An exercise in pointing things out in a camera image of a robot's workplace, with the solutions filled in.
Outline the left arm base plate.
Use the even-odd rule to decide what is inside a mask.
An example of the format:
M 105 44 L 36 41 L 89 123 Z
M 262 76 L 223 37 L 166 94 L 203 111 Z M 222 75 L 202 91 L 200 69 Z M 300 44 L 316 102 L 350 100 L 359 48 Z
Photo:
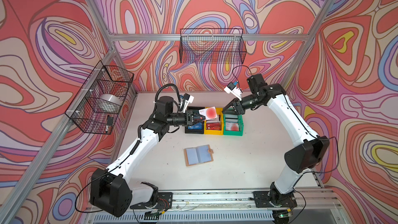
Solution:
M 167 210 L 172 208 L 172 201 L 172 192 L 158 192 L 148 202 L 131 205 L 130 209 Z

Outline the tan card holder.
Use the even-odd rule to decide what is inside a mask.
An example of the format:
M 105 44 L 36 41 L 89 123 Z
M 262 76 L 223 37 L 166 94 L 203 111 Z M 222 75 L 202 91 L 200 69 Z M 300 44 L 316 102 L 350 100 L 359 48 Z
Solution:
M 213 150 L 209 145 L 186 148 L 183 150 L 187 167 L 213 162 Z

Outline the blue VIP card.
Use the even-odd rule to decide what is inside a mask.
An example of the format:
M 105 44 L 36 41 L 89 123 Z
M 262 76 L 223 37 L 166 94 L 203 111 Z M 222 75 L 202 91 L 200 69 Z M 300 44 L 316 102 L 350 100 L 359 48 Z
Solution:
M 202 123 L 197 123 L 195 125 L 190 125 L 187 127 L 188 130 L 202 130 L 203 124 Z

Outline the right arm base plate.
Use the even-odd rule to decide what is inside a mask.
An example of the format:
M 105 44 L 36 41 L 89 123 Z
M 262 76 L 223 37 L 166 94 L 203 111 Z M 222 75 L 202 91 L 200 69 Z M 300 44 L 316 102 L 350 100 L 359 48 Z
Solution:
M 255 202 L 257 208 L 296 208 L 297 202 L 293 192 L 280 194 L 277 190 L 254 191 L 250 198 Z

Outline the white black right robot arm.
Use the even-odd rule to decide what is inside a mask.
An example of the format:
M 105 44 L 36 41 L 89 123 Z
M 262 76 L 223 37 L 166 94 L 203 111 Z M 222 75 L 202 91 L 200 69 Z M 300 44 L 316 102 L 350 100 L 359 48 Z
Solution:
M 226 93 L 232 93 L 235 98 L 222 112 L 243 115 L 246 110 L 254 111 L 260 106 L 266 106 L 276 115 L 291 138 L 293 148 L 285 153 L 286 165 L 271 188 L 278 195 L 287 195 L 293 192 L 301 176 L 311 172 L 323 159 L 330 139 L 320 136 L 305 122 L 280 84 L 269 85 L 260 74 L 247 78 L 247 83 L 251 94 L 245 97 L 241 96 L 242 91 L 237 82 L 231 82 L 224 88 Z

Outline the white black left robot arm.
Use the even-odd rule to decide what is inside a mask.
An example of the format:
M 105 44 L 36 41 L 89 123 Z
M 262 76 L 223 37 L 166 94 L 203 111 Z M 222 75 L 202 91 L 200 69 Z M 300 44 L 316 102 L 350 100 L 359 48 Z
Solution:
M 158 207 L 158 187 L 147 182 L 129 185 L 131 176 L 145 155 L 169 133 L 170 127 L 191 126 L 205 117 L 187 107 L 194 97 L 184 94 L 180 103 L 170 96 L 155 100 L 154 110 L 138 127 L 136 140 L 106 169 L 97 169 L 91 178 L 90 204 L 115 217 L 122 216 L 131 206 Z

